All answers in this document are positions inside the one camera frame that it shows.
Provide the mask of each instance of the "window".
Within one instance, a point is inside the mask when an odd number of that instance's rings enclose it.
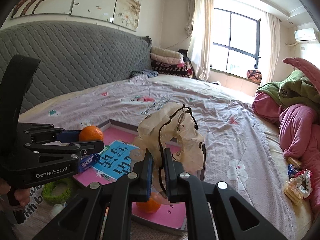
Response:
[[[211,67],[246,77],[258,68],[260,20],[215,8]]]

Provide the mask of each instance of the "headboard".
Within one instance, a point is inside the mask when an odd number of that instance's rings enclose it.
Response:
[[[0,80],[15,54],[41,63],[21,113],[50,98],[124,80],[132,70],[151,69],[149,37],[100,25],[41,21],[0,31]]]

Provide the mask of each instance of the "blue snack package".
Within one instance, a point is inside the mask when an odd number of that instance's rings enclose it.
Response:
[[[89,156],[82,157],[78,168],[79,173],[82,173],[95,165],[97,161],[100,160],[100,157],[101,156],[99,153],[94,153]]]
[[[293,166],[292,164],[288,165],[288,175],[289,175],[289,179],[295,178],[295,175],[297,174],[298,169]]]

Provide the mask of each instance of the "blue card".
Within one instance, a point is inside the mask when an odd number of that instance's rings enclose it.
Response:
[[[120,141],[114,141],[110,148],[101,154],[100,160],[93,166],[104,174],[119,179],[130,172],[130,151],[137,149]]]

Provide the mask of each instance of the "green hair tie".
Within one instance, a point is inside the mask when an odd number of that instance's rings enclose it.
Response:
[[[61,195],[52,196],[52,190],[56,185],[60,183],[67,185],[66,190]],[[54,182],[50,182],[44,185],[44,188],[42,190],[42,197],[45,201],[52,205],[65,203],[68,199],[71,198],[72,193],[74,191],[74,185],[75,184],[71,178],[64,178]]]

